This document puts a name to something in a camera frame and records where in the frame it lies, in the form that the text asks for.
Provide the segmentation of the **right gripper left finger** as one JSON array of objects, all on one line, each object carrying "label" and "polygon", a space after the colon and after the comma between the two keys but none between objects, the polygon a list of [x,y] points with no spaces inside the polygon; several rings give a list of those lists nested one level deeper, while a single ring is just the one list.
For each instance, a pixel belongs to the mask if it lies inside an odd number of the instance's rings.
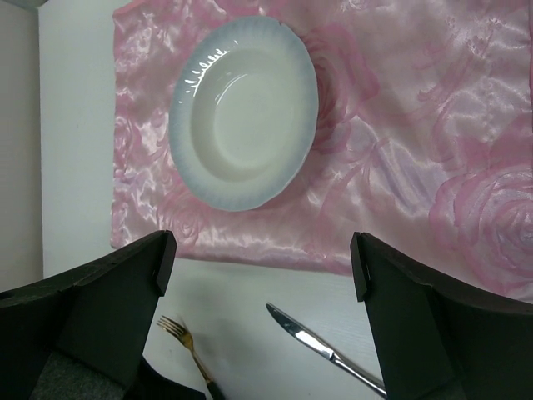
[{"label": "right gripper left finger", "polygon": [[1,397],[28,399],[54,367],[75,390],[133,385],[176,240],[156,231],[104,257],[1,293]]}]

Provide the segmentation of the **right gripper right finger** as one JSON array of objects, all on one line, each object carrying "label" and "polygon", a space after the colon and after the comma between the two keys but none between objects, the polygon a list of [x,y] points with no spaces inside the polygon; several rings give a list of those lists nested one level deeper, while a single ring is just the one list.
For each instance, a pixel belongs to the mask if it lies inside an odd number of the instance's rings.
[{"label": "right gripper right finger", "polygon": [[351,264],[390,399],[530,399],[532,306],[357,232]]}]

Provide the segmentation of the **gold fork black handle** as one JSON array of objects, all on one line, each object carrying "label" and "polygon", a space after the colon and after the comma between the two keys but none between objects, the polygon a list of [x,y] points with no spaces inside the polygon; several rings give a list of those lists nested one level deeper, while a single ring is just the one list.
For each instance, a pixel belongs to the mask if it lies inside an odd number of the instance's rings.
[{"label": "gold fork black handle", "polygon": [[192,355],[194,363],[197,365],[197,368],[207,385],[207,390],[211,394],[212,398],[214,400],[226,400],[227,398],[225,394],[215,382],[213,376],[208,372],[207,367],[203,364],[202,360],[199,358],[194,348],[193,336],[190,331],[184,325],[181,325],[180,323],[166,316],[161,316],[157,321],[157,325],[167,333],[171,334],[184,348],[189,351],[189,353]]}]

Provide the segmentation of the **silver table knife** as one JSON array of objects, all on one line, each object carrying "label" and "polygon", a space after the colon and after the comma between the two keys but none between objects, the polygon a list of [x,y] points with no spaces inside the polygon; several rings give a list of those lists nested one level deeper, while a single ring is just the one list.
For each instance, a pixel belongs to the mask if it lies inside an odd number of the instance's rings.
[{"label": "silver table knife", "polygon": [[313,332],[310,328],[305,327],[302,323],[283,312],[271,302],[266,303],[266,309],[282,329],[295,338],[299,343],[359,380],[376,395],[383,399],[388,399],[383,381],[374,377],[364,368],[349,360],[345,355],[341,354],[330,343]]}]

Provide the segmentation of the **pink satin placemat cloth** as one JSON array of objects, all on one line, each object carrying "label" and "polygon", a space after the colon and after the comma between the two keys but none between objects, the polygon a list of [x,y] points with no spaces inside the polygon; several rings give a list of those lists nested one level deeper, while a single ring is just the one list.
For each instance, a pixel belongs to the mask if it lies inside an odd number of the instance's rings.
[{"label": "pink satin placemat cloth", "polygon": [[[177,77],[223,23],[290,27],[316,68],[310,157],[249,212],[197,201],[167,139]],[[113,14],[111,243],[171,230],[177,256],[348,275],[355,232],[532,299],[529,1],[133,1]]]}]

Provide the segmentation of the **white ceramic bowl plate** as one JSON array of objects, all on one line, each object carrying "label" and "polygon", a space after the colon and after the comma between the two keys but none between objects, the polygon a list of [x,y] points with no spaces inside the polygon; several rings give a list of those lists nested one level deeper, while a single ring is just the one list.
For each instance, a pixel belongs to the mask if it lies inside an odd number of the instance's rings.
[{"label": "white ceramic bowl plate", "polygon": [[209,33],[177,79],[168,125],[173,162],[208,206],[258,208],[300,172],[318,109],[303,41],[274,18],[238,18]]}]

